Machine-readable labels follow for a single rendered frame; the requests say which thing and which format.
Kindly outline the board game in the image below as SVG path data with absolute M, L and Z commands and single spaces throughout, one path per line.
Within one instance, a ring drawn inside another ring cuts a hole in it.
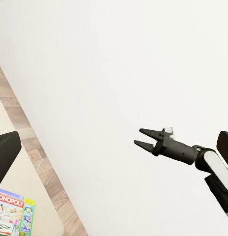
M 0 236 L 31 236 L 35 201 L 0 188 Z

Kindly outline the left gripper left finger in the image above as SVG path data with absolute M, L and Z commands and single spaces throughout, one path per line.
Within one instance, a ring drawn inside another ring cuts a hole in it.
M 17 131 L 0 135 L 0 184 L 22 149 Z

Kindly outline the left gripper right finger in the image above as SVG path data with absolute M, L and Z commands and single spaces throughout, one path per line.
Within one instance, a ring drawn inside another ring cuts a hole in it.
M 224 158 L 225 162 L 228 164 L 228 132 L 226 131 L 220 132 L 216 148 L 220 153 L 220 155 Z

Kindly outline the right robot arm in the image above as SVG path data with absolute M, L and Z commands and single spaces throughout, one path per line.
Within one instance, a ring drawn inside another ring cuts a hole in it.
M 162 132 L 141 128 L 140 132 L 156 139 L 157 144 L 154 147 L 153 144 L 134 140 L 137 146 L 154 156 L 163 155 L 187 165 L 192 165 L 196 161 L 197 169 L 209 173 L 210 176 L 204 178 L 204 182 L 228 217 L 228 167 L 220 159 L 218 152 L 199 145 L 188 146 L 176 141 L 173 127 L 166 127 Z

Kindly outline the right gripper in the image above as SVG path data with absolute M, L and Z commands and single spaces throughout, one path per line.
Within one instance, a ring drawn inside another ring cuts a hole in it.
M 170 138 L 168 132 L 161 132 L 148 129 L 140 129 L 140 132 L 153 139 L 156 139 L 157 144 L 154 147 L 153 144 L 144 143 L 134 140 L 134 144 L 152 153 L 154 156 L 163 155 L 169 159 L 180 161 L 185 151 L 185 144 Z

